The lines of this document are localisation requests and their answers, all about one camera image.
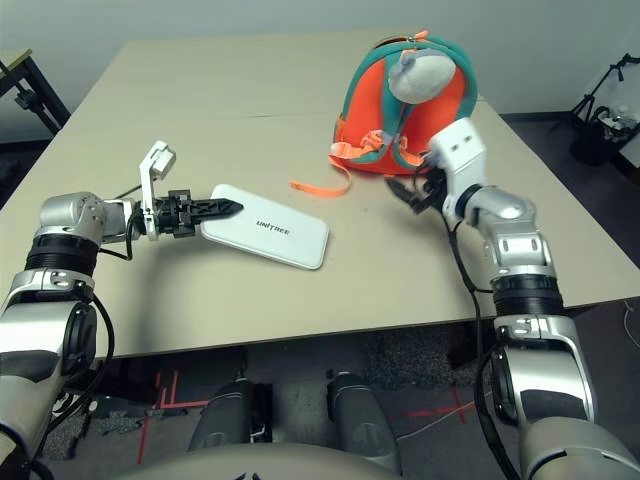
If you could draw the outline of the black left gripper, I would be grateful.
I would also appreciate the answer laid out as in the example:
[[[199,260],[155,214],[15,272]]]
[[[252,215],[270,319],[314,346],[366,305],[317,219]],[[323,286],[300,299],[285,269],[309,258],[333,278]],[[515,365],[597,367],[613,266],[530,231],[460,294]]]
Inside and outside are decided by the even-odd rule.
[[[193,205],[189,189],[171,190],[164,197],[154,198],[153,226],[148,233],[172,235],[174,238],[187,238],[195,235],[196,227],[191,219]],[[226,198],[197,200],[196,220],[208,221],[230,218],[244,209],[244,205]]]

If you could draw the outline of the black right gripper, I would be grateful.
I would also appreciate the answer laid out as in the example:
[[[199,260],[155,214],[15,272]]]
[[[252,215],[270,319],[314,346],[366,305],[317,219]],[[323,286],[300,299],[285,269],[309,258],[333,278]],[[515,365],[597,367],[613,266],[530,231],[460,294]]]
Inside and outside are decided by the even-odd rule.
[[[424,181],[416,187],[416,193],[408,189],[404,183],[396,178],[386,178],[386,185],[391,192],[402,201],[409,201],[408,205],[414,214],[419,215],[432,208],[442,211],[447,197],[447,179],[445,171],[432,168],[424,172]]]

